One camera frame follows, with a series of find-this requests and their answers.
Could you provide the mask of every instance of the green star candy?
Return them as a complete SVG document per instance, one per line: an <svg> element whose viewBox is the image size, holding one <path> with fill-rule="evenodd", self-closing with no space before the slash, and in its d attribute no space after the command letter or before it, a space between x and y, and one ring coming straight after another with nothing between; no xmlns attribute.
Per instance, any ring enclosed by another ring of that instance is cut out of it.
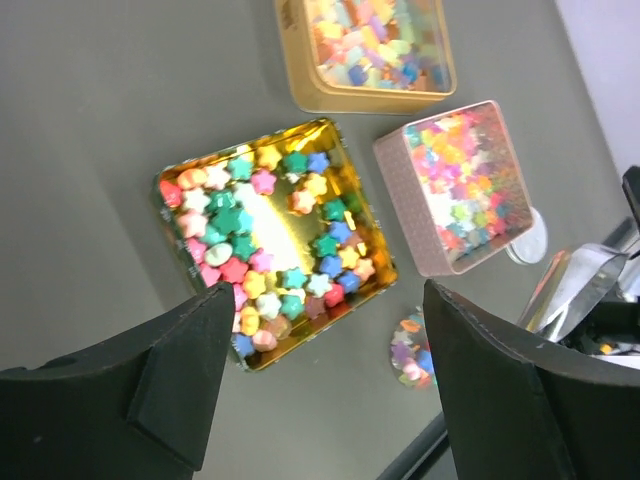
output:
<svg viewBox="0 0 640 480"><path fill-rule="evenodd" d="M243 262L249 261L249 257L257 250L256 246L251 242L251 237L248 235L233 237L231 245L233 246L233 254Z"/></svg>
<svg viewBox="0 0 640 480"><path fill-rule="evenodd" d="M344 212L346 211L347 207L344 206L344 203L339 198L324 204L324 216L327 220L341 221L344 219Z"/></svg>
<svg viewBox="0 0 640 480"><path fill-rule="evenodd" d="M326 257L328 255L335 255L338 248L338 241L328 233L318 238L313 242L313 246L316 248L319 257Z"/></svg>
<svg viewBox="0 0 640 480"><path fill-rule="evenodd" d="M484 212L478 212L473 217L473 223L475 223L476 226L480 228L484 228L487 226L487 216L484 214Z"/></svg>
<svg viewBox="0 0 640 480"><path fill-rule="evenodd" d="M465 221L469 217L469 209L466 205L456 205L451 209L453 218L459 222Z"/></svg>
<svg viewBox="0 0 640 480"><path fill-rule="evenodd" d="M304 310L302 300L297 295L283 295L282 306L280 307L280 313L282 313L289 320L295 320L298 315Z"/></svg>
<svg viewBox="0 0 640 480"><path fill-rule="evenodd" d="M213 225L207 225L204 236L200 238L202 243L206 243L207 245L217 245L219 243L224 242L227 239L226 235L222 235L216 227Z"/></svg>
<svg viewBox="0 0 640 480"><path fill-rule="evenodd" d="M220 190L209 195L211 203L207 206L209 212L217 212L221 208L231 208L236 206L236 199L233 198L231 190Z"/></svg>
<svg viewBox="0 0 640 480"><path fill-rule="evenodd" d="M234 180L249 180L253 164L243 157L236 157L227 164L227 170L231 172Z"/></svg>
<svg viewBox="0 0 640 480"><path fill-rule="evenodd" d="M300 267L287 270L282 274L282 277L282 286L284 288L302 288L302 286L307 282L307 276L302 273Z"/></svg>
<svg viewBox="0 0 640 480"><path fill-rule="evenodd" d="M284 158L284 165L291 173L305 173L309 159L300 152L293 152Z"/></svg>
<svg viewBox="0 0 640 480"><path fill-rule="evenodd" d="M229 235L240 228L240 210L235 208L222 208L211 221L211 224L222 235Z"/></svg>

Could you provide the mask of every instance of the star candy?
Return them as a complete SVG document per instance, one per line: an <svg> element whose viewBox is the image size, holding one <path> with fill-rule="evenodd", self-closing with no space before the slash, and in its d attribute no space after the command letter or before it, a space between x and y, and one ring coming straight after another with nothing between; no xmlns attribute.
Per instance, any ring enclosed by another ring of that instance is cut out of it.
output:
<svg viewBox="0 0 640 480"><path fill-rule="evenodd" d="M209 198L211 201L207 207L207 211L211 213L217 212L223 208L236 206L236 199L233 198L233 193L228 189L213 192Z"/></svg>
<svg viewBox="0 0 640 480"><path fill-rule="evenodd" d="M195 238L190 238L187 240L187 250L191 254L194 262L202 263L204 260L204 252L207 251L207 246L204 243L197 241Z"/></svg>
<svg viewBox="0 0 640 480"><path fill-rule="evenodd" d="M158 184L158 188L167 207L176 208L180 206L182 203L182 189L180 187L166 180L162 180Z"/></svg>
<svg viewBox="0 0 640 480"><path fill-rule="evenodd" d="M252 168L251 162L242 155L229 160L227 164L227 170L231 172L231 178L234 180L249 180Z"/></svg>
<svg viewBox="0 0 640 480"><path fill-rule="evenodd" d="M309 315L309 318L318 318L323 313L326 313L324 307L324 300L322 298L307 297L304 301L304 310Z"/></svg>
<svg viewBox="0 0 640 480"><path fill-rule="evenodd" d="M265 252L264 249L259 248L253 255L251 255L249 263L251 264L251 268L256 272L265 273L271 271L273 260L273 255Z"/></svg>
<svg viewBox="0 0 640 480"><path fill-rule="evenodd" d="M252 205L259 197L250 183L238 182L233 186L233 198L245 207Z"/></svg>
<svg viewBox="0 0 640 480"><path fill-rule="evenodd" d="M231 257L227 263L220 267L222 278L229 283L242 283L247 270L249 270L248 265L236 257Z"/></svg>
<svg viewBox="0 0 640 480"><path fill-rule="evenodd" d="M338 283L344 288L344 293L354 293L360 288L360 277L353 272L346 272L338 279Z"/></svg>
<svg viewBox="0 0 640 480"><path fill-rule="evenodd" d="M293 209L304 213L311 213L313 210L313 206L316 204L315 197L311 194L311 192L307 189L298 190L293 192Z"/></svg>
<svg viewBox="0 0 640 480"><path fill-rule="evenodd" d="M329 167L329 159L325 152L309 154L309 170L315 173L324 173Z"/></svg>
<svg viewBox="0 0 640 480"><path fill-rule="evenodd" d="M255 300L267 290L264 275L253 270L247 272L242 286L251 300Z"/></svg>
<svg viewBox="0 0 640 480"><path fill-rule="evenodd" d="M353 247L345 247L338 253L342 259L342 266L344 268L355 268L360 255L355 251Z"/></svg>
<svg viewBox="0 0 640 480"><path fill-rule="evenodd" d="M360 277L362 283L369 280L369 277L376 272L373 268L373 262L370 258L360 258L356 263L356 268L353 269L353 273Z"/></svg>
<svg viewBox="0 0 640 480"><path fill-rule="evenodd" d="M236 233L251 233L253 230L253 217L249 215L246 210L242 210L240 215L238 216L238 221L240 222L240 228L238 228Z"/></svg>
<svg viewBox="0 0 640 480"><path fill-rule="evenodd" d="M182 199L182 206L185 210L195 210L198 213L204 212L206 206L211 202L211 199L201 187L187 190L182 194Z"/></svg>
<svg viewBox="0 0 640 480"><path fill-rule="evenodd" d="M324 204L324 215L327 220L342 221L346 210L347 207L344 206L344 203L339 198Z"/></svg>
<svg viewBox="0 0 640 480"><path fill-rule="evenodd" d="M344 289L342 285L334 283L331 286L331 291L327 292L324 296L324 302L328 307L335 307L337 304L344 300Z"/></svg>
<svg viewBox="0 0 640 480"><path fill-rule="evenodd" d="M227 263L232 253L233 249L231 245L228 243L219 243L207 250L207 253L204 254L204 260L212 267L219 267Z"/></svg>
<svg viewBox="0 0 640 480"><path fill-rule="evenodd" d="M204 186L213 188L214 190L222 190L229 180L231 180L231 175L225 170L226 166L227 162L221 162L216 165L204 167L204 171L207 174L207 181Z"/></svg>
<svg viewBox="0 0 640 480"><path fill-rule="evenodd" d="M256 300L256 307L258 307L258 313L266 320L275 320L280 312L282 302L278 299L276 293L264 293Z"/></svg>
<svg viewBox="0 0 640 480"><path fill-rule="evenodd" d="M235 208L223 208L211 223L222 235L229 235L240 228L240 211Z"/></svg>
<svg viewBox="0 0 640 480"><path fill-rule="evenodd" d="M331 222L329 226L329 235L335 238L338 243L345 243L353 234L346 222Z"/></svg>
<svg viewBox="0 0 640 480"><path fill-rule="evenodd" d="M200 187L207 181L207 174L199 168L190 168L178 175L178 186L183 190Z"/></svg>
<svg viewBox="0 0 640 480"><path fill-rule="evenodd" d="M297 295L283 295L282 307L280 307L280 313L286 316L289 320L295 320L304 310L302 300Z"/></svg>
<svg viewBox="0 0 640 480"><path fill-rule="evenodd" d="M239 312L244 308L244 304L247 303L248 299L249 297L247 297L247 294L245 293L244 288L242 288L242 285L238 283L234 284L233 300L236 304L236 312Z"/></svg>
<svg viewBox="0 0 640 480"><path fill-rule="evenodd" d="M307 276L300 267L287 270L282 273L282 286L284 288L302 288L307 282Z"/></svg>
<svg viewBox="0 0 640 480"><path fill-rule="evenodd" d="M258 149L258 165L273 171L282 160L282 155L278 152L275 145L267 145Z"/></svg>
<svg viewBox="0 0 640 480"><path fill-rule="evenodd" d="M211 224L207 225L204 235L200 237L200 241L207 245L217 245L218 243L224 242L226 239L227 236L222 235L216 227Z"/></svg>
<svg viewBox="0 0 640 480"><path fill-rule="evenodd" d="M331 291L331 282L329 280L329 275L323 273L318 275L314 273L311 275L311 280L307 285L307 290L313 294L316 298L321 298L325 293Z"/></svg>
<svg viewBox="0 0 640 480"><path fill-rule="evenodd" d="M255 335L260 328L258 311L253 307L244 307L240 311L240 329L247 336Z"/></svg>
<svg viewBox="0 0 640 480"><path fill-rule="evenodd" d="M233 237L231 245L233 245L233 254L243 262L248 261L257 250L248 235Z"/></svg>
<svg viewBox="0 0 640 480"><path fill-rule="evenodd" d="M327 179L317 173L312 173L304 182L304 187L311 192L313 196L320 196L327 193Z"/></svg>
<svg viewBox="0 0 640 480"><path fill-rule="evenodd" d="M242 358L253 355L256 351L253 348L253 343L251 342L251 338L246 335L242 335L241 333L236 333L233 335L231 339L231 344L238 355Z"/></svg>
<svg viewBox="0 0 640 480"><path fill-rule="evenodd" d="M276 177L268 170L262 169L251 177L251 185L260 194L271 195L276 185Z"/></svg>
<svg viewBox="0 0 640 480"><path fill-rule="evenodd" d="M338 242L331 235L325 233L313 242L313 246L319 257L326 257L327 255L336 254Z"/></svg>
<svg viewBox="0 0 640 480"><path fill-rule="evenodd" d="M284 158L284 165L291 173L305 173L309 159L300 152L293 152Z"/></svg>
<svg viewBox="0 0 640 480"><path fill-rule="evenodd" d="M258 330L251 341L258 352L270 352L278 346L276 337L268 330Z"/></svg>
<svg viewBox="0 0 640 480"><path fill-rule="evenodd" d="M335 255L324 257L320 263L320 271L331 278L337 277L342 273L342 259Z"/></svg>
<svg viewBox="0 0 640 480"><path fill-rule="evenodd" d="M220 270L217 268L211 268L209 265L203 264L200 266L200 276L207 287L215 285L220 280Z"/></svg>
<svg viewBox="0 0 640 480"><path fill-rule="evenodd" d="M182 229L182 235L185 238L201 237L207 229L207 217L194 210L189 210L187 213L180 215L177 223Z"/></svg>

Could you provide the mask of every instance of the pink star candy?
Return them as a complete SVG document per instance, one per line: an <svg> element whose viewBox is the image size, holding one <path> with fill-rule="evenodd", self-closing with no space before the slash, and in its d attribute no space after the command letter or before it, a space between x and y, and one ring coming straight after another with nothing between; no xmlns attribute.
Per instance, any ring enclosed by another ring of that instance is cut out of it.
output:
<svg viewBox="0 0 640 480"><path fill-rule="evenodd" d="M200 265L200 275L202 275L204 284L207 287L210 287L211 285L215 285L216 283L218 283L221 273L217 268L211 268L205 263L203 265Z"/></svg>
<svg viewBox="0 0 640 480"><path fill-rule="evenodd" d="M207 251L207 246L195 238L190 238L187 240L187 250L189 250L189 253L196 263L202 263L204 260L204 252Z"/></svg>
<svg viewBox="0 0 640 480"><path fill-rule="evenodd" d="M316 198L306 188L293 192L293 209L304 213L311 213L313 206L316 204Z"/></svg>
<svg viewBox="0 0 640 480"><path fill-rule="evenodd" d="M266 273L271 271L273 259L273 255L265 252L264 249L259 248L256 253L251 255L249 263L251 264L251 268L253 268L256 272Z"/></svg>
<svg viewBox="0 0 640 480"><path fill-rule="evenodd" d="M356 262L356 268L353 269L353 273L360 277L362 283L369 280L369 277L376 273L376 269L373 268L373 262L370 258L359 258Z"/></svg>
<svg viewBox="0 0 640 480"><path fill-rule="evenodd" d="M185 238L203 237L207 231L207 222L207 217L194 210L178 217L178 226Z"/></svg>
<svg viewBox="0 0 640 480"><path fill-rule="evenodd" d="M242 310L242 307L244 307L244 304L247 302L247 299L249 297L247 297L247 294L244 293L244 288L242 288L242 285L236 283L233 285L233 298L236 301L236 312L239 312L240 310Z"/></svg>
<svg viewBox="0 0 640 480"><path fill-rule="evenodd" d="M275 189L276 177L263 168L253 174L251 184L257 193L271 195Z"/></svg>
<svg viewBox="0 0 640 480"><path fill-rule="evenodd" d="M207 173L207 181L204 186L214 190L222 190L231 180L231 175L225 170L226 166L227 162L222 162L204 167L204 171Z"/></svg>

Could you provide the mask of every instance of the clear plastic lid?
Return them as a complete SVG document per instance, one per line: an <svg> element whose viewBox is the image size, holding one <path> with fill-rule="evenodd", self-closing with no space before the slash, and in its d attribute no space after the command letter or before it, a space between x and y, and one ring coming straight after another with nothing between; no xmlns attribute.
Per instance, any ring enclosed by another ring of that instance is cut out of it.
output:
<svg viewBox="0 0 640 480"><path fill-rule="evenodd" d="M321 78L332 86L447 93L435 0L305 0Z"/></svg>

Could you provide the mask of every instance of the small round container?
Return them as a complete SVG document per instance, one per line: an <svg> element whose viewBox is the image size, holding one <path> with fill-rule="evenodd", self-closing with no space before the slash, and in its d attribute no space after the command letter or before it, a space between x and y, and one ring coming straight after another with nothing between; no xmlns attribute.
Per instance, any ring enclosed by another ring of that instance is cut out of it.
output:
<svg viewBox="0 0 640 480"><path fill-rule="evenodd" d="M535 208L531 207L533 226L531 229L505 248L509 258L519 265L533 265L544 259L547 254L549 235L544 218Z"/></svg>

